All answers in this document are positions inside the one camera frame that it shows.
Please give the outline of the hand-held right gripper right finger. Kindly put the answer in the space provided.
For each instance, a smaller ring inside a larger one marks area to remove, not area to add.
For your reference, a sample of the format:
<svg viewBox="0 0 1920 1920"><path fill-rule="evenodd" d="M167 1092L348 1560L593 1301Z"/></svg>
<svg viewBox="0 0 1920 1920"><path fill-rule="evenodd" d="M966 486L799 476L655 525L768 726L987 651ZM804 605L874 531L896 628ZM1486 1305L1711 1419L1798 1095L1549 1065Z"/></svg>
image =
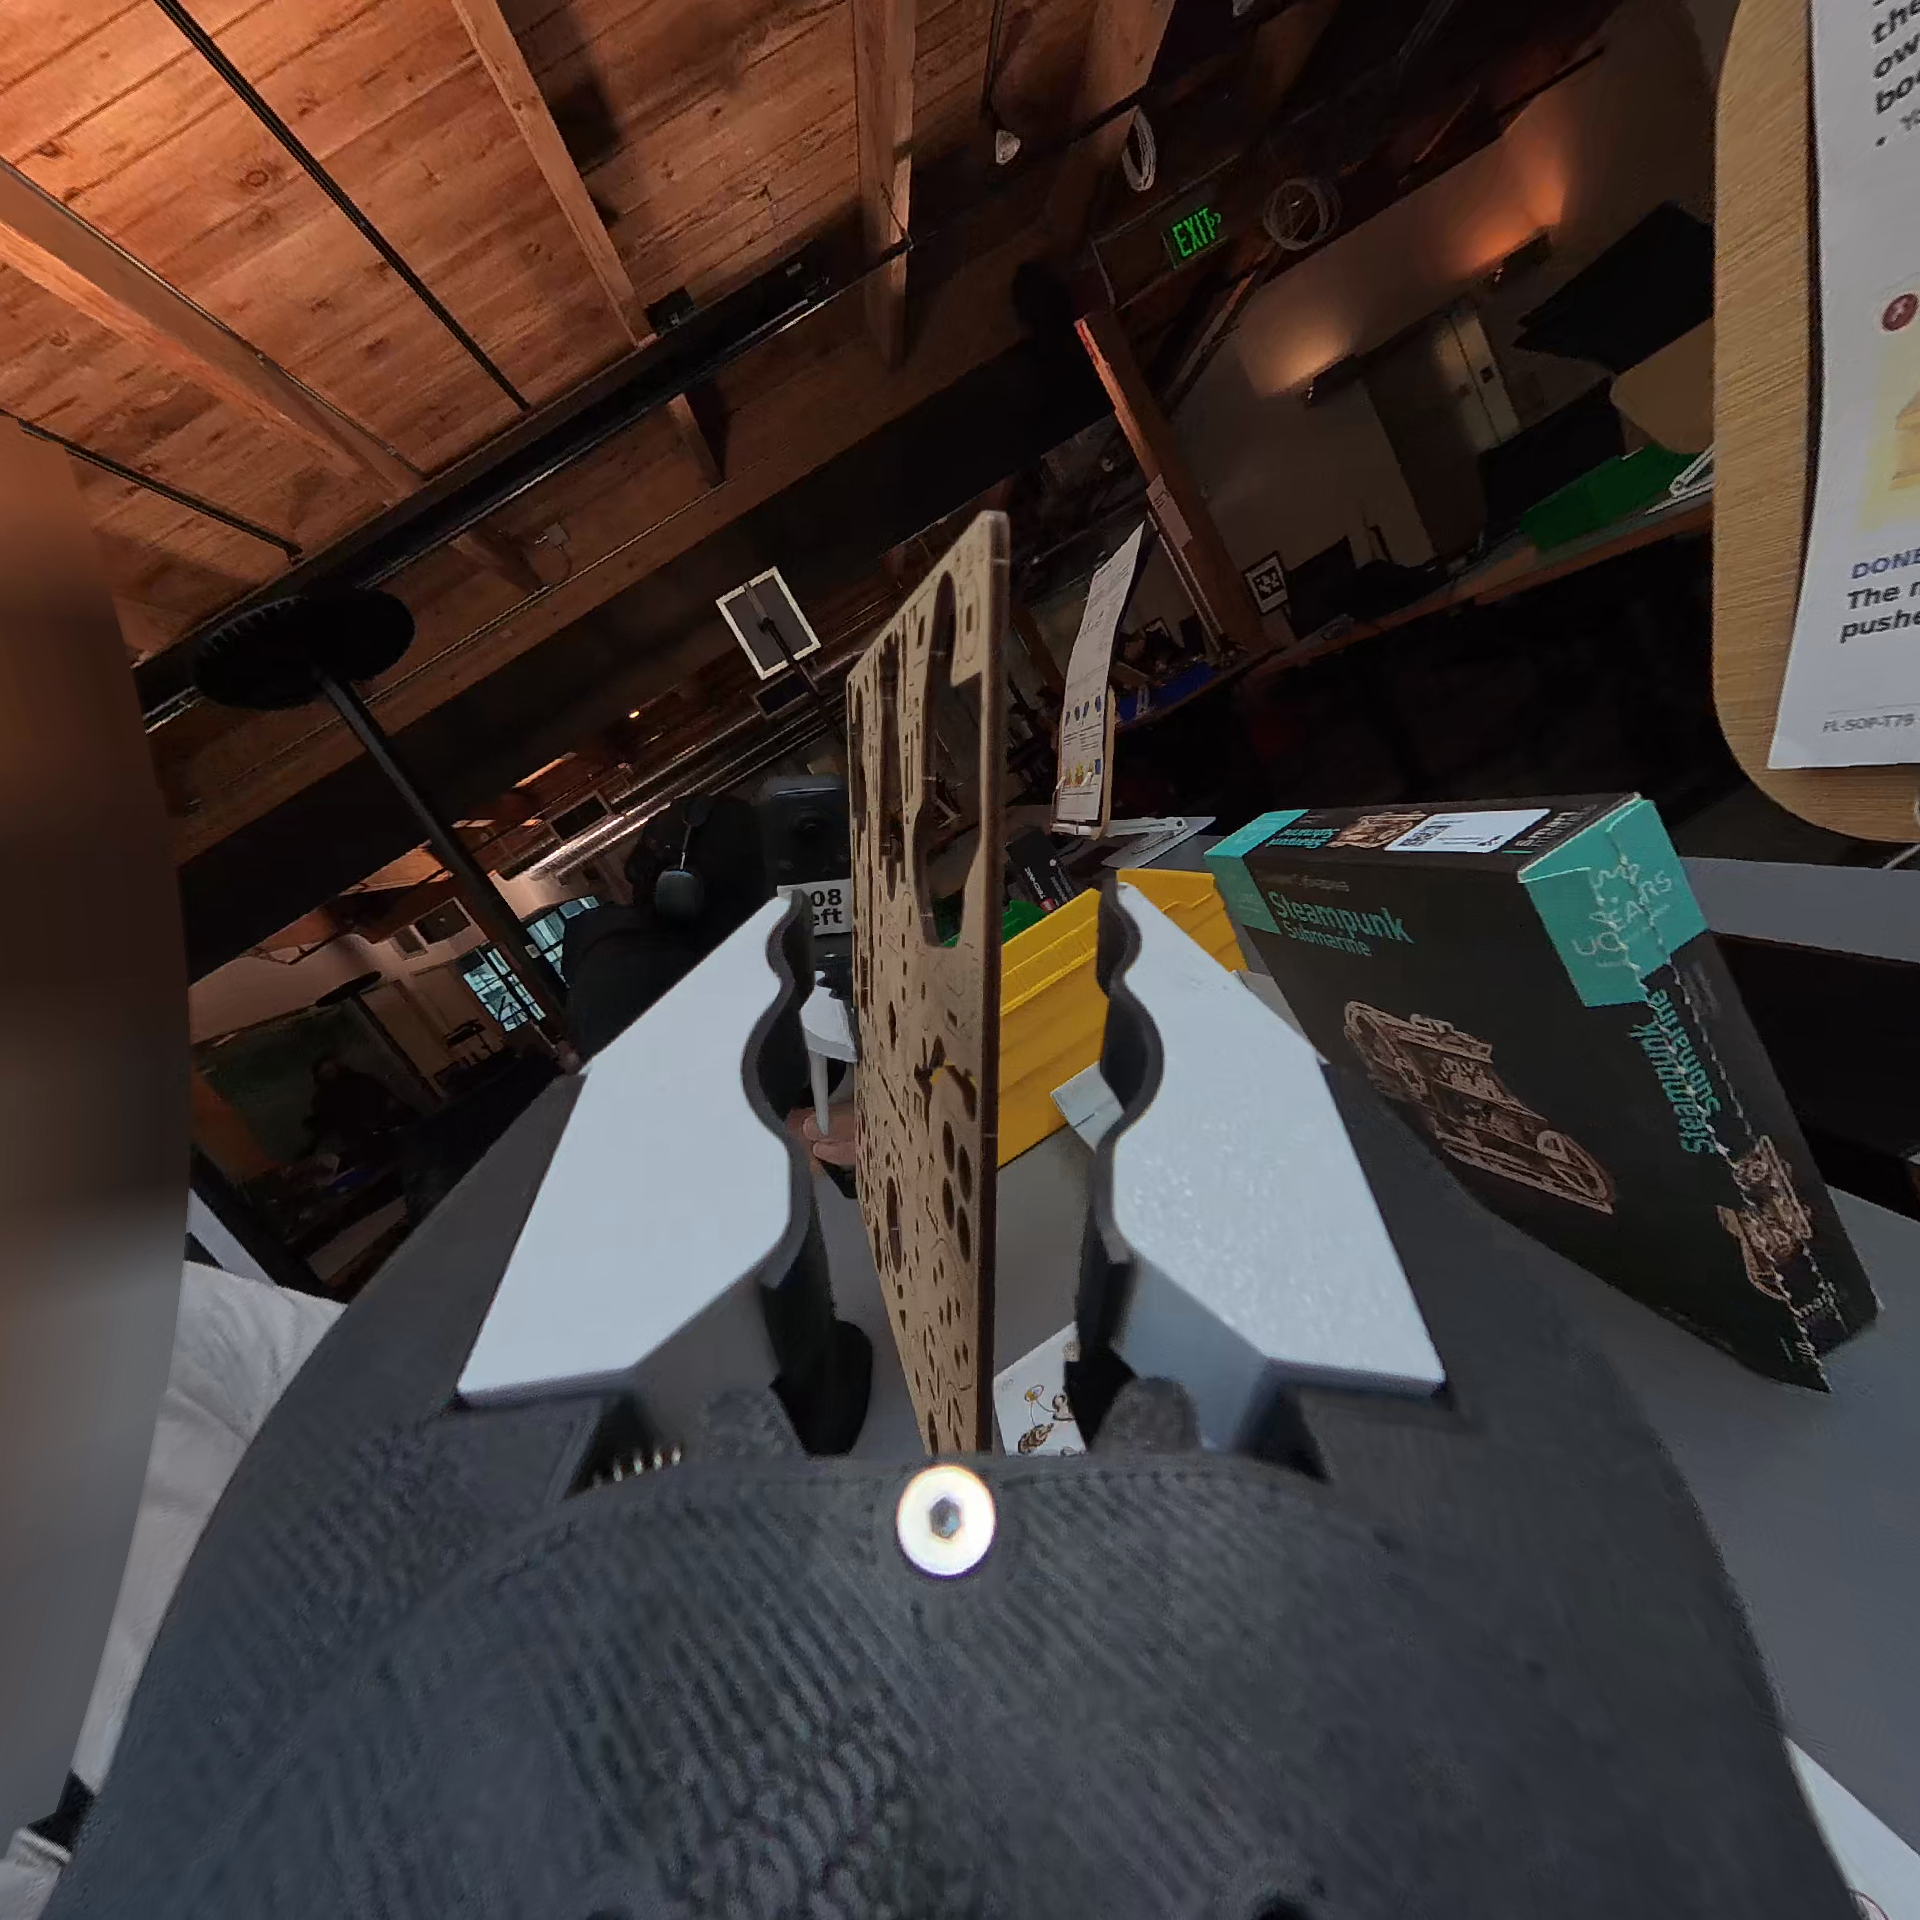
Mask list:
<svg viewBox="0 0 1920 1920"><path fill-rule="evenodd" d="M1199 1444L1278 1444L1307 1386L1440 1406L1421 1315L1312 1042L1133 882L1097 908L1113 1121L1093 1146L1075 1419L1173 1381Z"/></svg>

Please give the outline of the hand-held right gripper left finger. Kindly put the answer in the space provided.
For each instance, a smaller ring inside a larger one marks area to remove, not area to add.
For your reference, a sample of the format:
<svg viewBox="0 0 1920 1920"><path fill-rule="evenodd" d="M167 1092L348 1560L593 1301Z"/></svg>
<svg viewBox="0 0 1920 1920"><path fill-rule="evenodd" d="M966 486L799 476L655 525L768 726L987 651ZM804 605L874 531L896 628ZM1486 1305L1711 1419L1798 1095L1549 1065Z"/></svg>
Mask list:
<svg viewBox="0 0 1920 1920"><path fill-rule="evenodd" d="M675 1444L713 1397L773 1386L801 1448L857 1444L874 1340L833 1315L812 1153L773 1095L812 988L812 906L781 891L582 1068L461 1406L621 1397Z"/></svg>

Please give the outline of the plywood parts sheet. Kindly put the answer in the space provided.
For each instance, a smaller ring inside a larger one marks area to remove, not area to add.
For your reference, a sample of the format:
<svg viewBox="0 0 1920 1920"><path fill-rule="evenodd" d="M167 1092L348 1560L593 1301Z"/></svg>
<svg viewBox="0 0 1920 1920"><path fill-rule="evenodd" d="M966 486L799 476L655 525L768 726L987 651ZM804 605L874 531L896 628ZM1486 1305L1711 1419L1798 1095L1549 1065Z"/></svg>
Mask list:
<svg viewBox="0 0 1920 1920"><path fill-rule="evenodd" d="M1008 520L981 511L847 674L857 1201L915 1429L976 1454L992 1429L995 1058L1004 887ZM939 939L935 703L970 709L976 843Z"/></svg>

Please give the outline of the grey desk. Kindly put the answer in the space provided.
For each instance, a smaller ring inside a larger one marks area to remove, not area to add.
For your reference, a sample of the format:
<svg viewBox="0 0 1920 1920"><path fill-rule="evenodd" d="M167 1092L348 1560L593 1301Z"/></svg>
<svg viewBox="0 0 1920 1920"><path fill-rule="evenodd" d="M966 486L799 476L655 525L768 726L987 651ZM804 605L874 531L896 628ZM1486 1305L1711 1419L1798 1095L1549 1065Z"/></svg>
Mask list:
<svg viewBox="0 0 1920 1920"><path fill-rule="evenodd" d="M1915 1224L1837 1402L1634 1332L1328 1076L1445 1365L1199 1444L1132 1381L1004 1471L1016 1916L1861 1916L1786 1741L1915 1847Z"/></svg>

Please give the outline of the yellow plastic bin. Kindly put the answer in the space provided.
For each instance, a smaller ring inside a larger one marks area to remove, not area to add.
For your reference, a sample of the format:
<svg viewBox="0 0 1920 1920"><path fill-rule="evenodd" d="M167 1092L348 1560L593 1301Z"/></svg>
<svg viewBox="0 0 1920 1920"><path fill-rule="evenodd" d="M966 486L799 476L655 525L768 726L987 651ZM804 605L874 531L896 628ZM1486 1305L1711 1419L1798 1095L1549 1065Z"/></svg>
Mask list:
<svg viewBox="0 0 1920 1920"><path fill-rule="evenodd" d="M1228 908L1209 871L1123 868L1118 882L1168 913L1220 967L1243 972ZM1008 1164L1057 1136L1058 1108L1050 1089L1099 1054L1107 994L1097 986L1097 936L1046 944L1041 952L1000 952L1000 1089L995 1089L995 1164Z"/></svg>

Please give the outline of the black model kit box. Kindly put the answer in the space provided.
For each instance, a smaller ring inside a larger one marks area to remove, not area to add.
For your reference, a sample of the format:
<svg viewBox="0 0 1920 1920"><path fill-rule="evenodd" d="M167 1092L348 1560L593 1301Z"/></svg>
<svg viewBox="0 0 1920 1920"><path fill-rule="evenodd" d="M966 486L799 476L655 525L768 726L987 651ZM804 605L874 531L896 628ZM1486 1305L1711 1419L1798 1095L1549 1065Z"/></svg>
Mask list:
<svg viewBox="0 0 1920 1920"><path fill-rule="evenodd" d="M1284 804L1205 865L1304 1039L1492 1215L1828 1393L1876 1298L1650 798Z"/></svg>

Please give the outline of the open instruction booklet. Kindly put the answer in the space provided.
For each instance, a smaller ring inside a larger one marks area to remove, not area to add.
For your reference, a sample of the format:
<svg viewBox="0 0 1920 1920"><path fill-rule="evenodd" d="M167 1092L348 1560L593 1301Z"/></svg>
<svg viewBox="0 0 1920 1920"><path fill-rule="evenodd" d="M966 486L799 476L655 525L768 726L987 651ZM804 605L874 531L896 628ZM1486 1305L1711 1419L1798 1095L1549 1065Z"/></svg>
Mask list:
<svg viewBox="0 0 1920 1920"><path fill-rule="evenodd" d="M1004 1363L992 1381L1000 1448L1008 1454L1082 1454L1084 1433L1070 1418L1068 1363L1082 1360L1075 1329L1064 1324ZM1786 1741L1789 1769L1819 1822L1828 1852L1864 1920L1920 1916L1920 1859L1889 1832L1849 1788L1810 1753Z"/></svg>

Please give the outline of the printed instruction sheet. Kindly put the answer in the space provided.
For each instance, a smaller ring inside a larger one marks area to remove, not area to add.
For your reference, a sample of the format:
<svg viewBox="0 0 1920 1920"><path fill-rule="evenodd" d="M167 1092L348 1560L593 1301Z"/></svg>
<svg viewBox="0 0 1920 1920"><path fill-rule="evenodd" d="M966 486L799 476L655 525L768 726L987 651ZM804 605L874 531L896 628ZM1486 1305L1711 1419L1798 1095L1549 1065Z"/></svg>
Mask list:
<svg viewBox="0 0 1920 1920"><path fill-rule="evenodd" d="M1057 748L1057 798L1050 832L1093 838L1108 821L1108 757L1113 757L1113 643L1139 580L1146 525L1093 568L1090 596L1075 622L1058 748Z"/></svg>
<svg viewBox="0 0 1920 1920"><path fill-rule="evenodd" d="M1920 9L1810 3L1810 525L1772 770L1920 748Z"/></svg>

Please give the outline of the person in white shirt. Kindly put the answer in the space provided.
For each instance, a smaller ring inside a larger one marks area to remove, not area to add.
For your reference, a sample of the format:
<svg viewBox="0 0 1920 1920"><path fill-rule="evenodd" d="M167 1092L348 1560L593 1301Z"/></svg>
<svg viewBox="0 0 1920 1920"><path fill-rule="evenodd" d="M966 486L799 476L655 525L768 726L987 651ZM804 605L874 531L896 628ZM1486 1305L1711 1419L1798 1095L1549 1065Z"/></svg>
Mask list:
<svg viewBox="0 0 1920 1920"><path fill-rule="evenodd" d="M0 1911L6 1920L28 1920L49 1901L194 1542L262 1419L342 1314L346 1305L326 1298L198 1258L181 1261L173 1355L105 1660L58 1806L16 1830L3 1847Z"/></svg>

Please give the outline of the black disc on pole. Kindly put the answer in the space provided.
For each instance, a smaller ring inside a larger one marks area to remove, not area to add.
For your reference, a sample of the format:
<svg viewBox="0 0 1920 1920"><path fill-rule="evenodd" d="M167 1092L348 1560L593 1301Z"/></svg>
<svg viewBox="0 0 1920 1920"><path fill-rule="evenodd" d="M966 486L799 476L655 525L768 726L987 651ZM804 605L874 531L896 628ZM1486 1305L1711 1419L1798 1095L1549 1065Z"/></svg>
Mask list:
<svg viewBox="0 0 1920 1920"><path fill-rule="evenodd" d="M236 709L296 709L326 703L420 821L426 849L456 882L475 921L483 921L496 952L506 959L538 1029L556 1039L564 1012L559 972L538 956L512 901L403 764L355 688L397 663L409 640L414 620L388 588L352 584L336 595L286 595L225 620L194 643L194 688L206 703Z"/></svg>

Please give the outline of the white document stand with sheet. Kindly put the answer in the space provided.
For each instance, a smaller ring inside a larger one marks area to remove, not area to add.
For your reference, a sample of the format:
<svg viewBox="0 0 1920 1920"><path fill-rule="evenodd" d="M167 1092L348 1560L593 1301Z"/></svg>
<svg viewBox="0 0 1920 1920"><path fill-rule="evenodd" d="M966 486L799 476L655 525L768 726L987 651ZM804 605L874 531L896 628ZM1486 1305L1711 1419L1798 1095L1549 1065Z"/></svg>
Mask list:
<svg viewBox="0 0 1920 1920"><path fill-rule="evenodd" d="M1718 78L1718 721L1782 810L1915 843L1913 764L1764 764L1802 568L1810 314L1810 3L1743 0Z"/></svg>

